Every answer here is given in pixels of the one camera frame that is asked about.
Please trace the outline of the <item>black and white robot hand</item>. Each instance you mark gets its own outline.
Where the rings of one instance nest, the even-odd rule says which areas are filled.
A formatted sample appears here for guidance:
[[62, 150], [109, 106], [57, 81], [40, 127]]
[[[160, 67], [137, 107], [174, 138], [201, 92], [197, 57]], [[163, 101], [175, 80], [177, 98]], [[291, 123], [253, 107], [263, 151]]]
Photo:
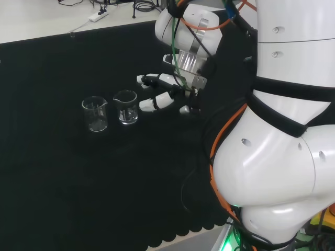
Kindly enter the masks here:
[[139, 102], [143, 112], [155, 112], [167, 108], [177, 98], [184, 98], [186, 104], [180, 108], [181, 114], [200, 114], [199, 89], [187, 85], [186, 79], [177, 74], [146, 74], [138, 75], [137, 83], [142, 89], [161, 88], [163, 93]]

